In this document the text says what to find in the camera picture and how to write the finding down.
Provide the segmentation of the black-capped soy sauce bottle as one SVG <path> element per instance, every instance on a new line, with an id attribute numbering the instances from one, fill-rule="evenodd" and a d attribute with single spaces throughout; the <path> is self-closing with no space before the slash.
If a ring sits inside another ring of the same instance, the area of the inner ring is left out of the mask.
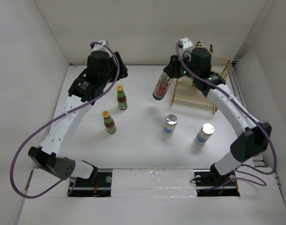
<path id="1" fill-rule="evenodd" d="M 162 72 L 157 82 L 157 85 L 153 91 L 154 99 L 162 100 L 166 95 L 172 81 L 173 81 L 172 78 L 170 78 L 165 72 Z"/>

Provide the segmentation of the gold-capped dark liquid bottle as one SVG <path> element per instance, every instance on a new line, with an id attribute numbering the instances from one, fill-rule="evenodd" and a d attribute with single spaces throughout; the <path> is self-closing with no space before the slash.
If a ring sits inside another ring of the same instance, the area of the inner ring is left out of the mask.
<path id="1" fill-rule="evenodd" d="M 209 49 L 208 49 L 208 52 L 209 52 L 210 55 L 213 54 L 213 45 L 212 45 L 212 44 L 210 44 L 210 47 L 209 47 Z"/>

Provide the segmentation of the white blue shaker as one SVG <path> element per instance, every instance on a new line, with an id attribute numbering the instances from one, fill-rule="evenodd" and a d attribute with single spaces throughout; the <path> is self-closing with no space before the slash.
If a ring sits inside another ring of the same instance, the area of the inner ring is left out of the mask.
<path id="1" fill-rule="evenodd" d="M 199 145 L 204 145 L 208 139 L 213 135 L 215 129 L 210 123 L 205 123 L 202 125 L 198 134 L 195 137 L 195 142 Z"/>
<path id="2" fill-rule="evenodd" d="M 164 134 L 167 136 L 172 136 L 175 131 L 177 123 L 178 123 L 178 118 L 176 115 L 174 114 L 167 115 L 165 118 L 165 124 L 163 128 Z"/>

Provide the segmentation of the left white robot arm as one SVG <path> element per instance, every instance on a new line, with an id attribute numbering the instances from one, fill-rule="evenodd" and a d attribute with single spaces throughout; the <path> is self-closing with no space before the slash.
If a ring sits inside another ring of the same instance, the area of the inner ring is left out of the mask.
<path id="1" fill-rule="evenodd" d="M 31 147 L 28 155 L 42 170 L 66 180 L 80 178 L 87 186 L 97 182 L 97 167 L 76 162 L 66 157 L 72 137 L 82 118 L 93 106 L 92 100 L 103 94 L 108 83 L 127 77 L 127 68 L 119 52 L 114 58 L 106 51 L 92 51 L 87 67 L 74 80 L 68 90 L 62 113 L 64 117 L 54 122 L 49 134 L 38 147 Z"/>

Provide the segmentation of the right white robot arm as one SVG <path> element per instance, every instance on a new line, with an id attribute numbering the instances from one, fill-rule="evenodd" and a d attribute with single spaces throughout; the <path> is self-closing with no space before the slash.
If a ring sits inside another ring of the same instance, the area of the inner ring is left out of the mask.
<path id="1" fill-rule="evenodd" d="M 264 152 L 268 146 L 275 150 L 270 138 L 271 125 L 253 117 L 233 96 L 225 80 L 211 70 L 211 55 L 207 49 L 177 44 L 176 54 L 171 56 L 164 72 L 172 78 L 191 78 L 196 88 L 218 107 L 235 131 L 237 139 L 230 145 L 229 152 L 210 168 L 209 179 L 213 184 L 224 182 L 227 174 Z"/>

